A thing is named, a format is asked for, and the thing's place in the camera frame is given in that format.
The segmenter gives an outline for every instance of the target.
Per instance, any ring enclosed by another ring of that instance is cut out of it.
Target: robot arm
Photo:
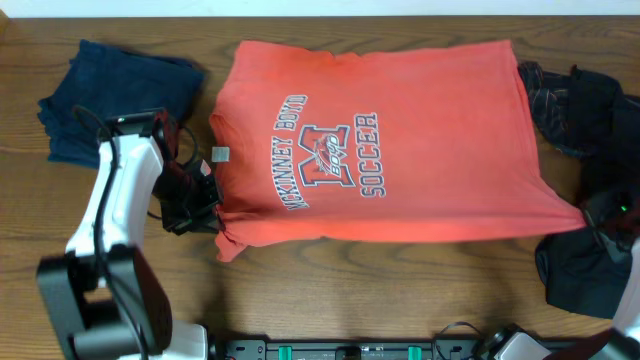
[[[103,254],[94,249],[94,222],[112,171],[109,141],[100,145],[100,168],[87,211],[66,254],[43,259],[37,281],[66,359],[139,359],[141,341],[152,359],[200,360],[208,354],[207,332],[175,321],[169,300],[142,256],[143,228],[151,195],[158,197],[167,231],[212,232],[221,201],[208,165],[175,161],[178,127],[166,111],[109,122],[118,166],[104,206]],[[89,303],[84,294],[104,287],[96,266],[104,255],[114,300]]]

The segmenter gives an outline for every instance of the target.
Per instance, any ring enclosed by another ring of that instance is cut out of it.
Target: black garment
[[[546,237],[536,249],[547,303],[573,313],[613,318],[631,272],[615,264],[589,228]]]
[[[134,55],[82,40],[58,89],[38,102],[38,118],[51,137],[49,161],[98,167],[98,126],[87,121],[86,129],[75,121],[74,105],[103,119],[165,108],[181,120],[203,79],[204,74],[186,60]]]
[[[542,71],[535,62],[518,66],[531,115],[542,135],[563,153],[586,158],[606,149],[616,123],[640,122],[640,101],[625,96],[617,80],[574,67],[569,76]],[[635,134],[640,129],[633,129]]]

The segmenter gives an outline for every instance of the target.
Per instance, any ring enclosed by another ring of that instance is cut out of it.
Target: wood grain
[[[509,38],[521,60],[558,72],[579,64],[640,94],[639,29],[634,17],[12,21],[0,43],[0,359],[60,357],[35,269],[42,256],[63,251],[95,172],[46,161],[36,102],[61,82],[80,39],[198,62],[209,77],[189,125],[208,149],[207,117],[243,39],[366,53]],[[579,164],[542,140],[539,149],[543,176],[571,200]],[[152,220],[145,235],[145,254],[175,316],[220,333],[415,338],[463,320],[486,331],[517,322],[557,337],[609,324],[546,305],[533,262],[539,237],[446,245],[322,239],[249,249],[223,264],[212,236],[175,237]]]

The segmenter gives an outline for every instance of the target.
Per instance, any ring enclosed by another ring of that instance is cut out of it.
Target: gray tag
[[[211,148],[211,162],[229,162],[230,153],[228,146],[214,146]]]

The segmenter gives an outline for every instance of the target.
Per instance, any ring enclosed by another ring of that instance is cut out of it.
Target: dark blue folded cloth
[[[183,59],[148,57],[116,47],[80,41],[71,69],[48,98],[38,102],[40,122],[51,137],[49,161],[98,167],[97,124],[88,129],[71,114],[82,105],[102,119],[165,108],[181,120],[204,74]]]

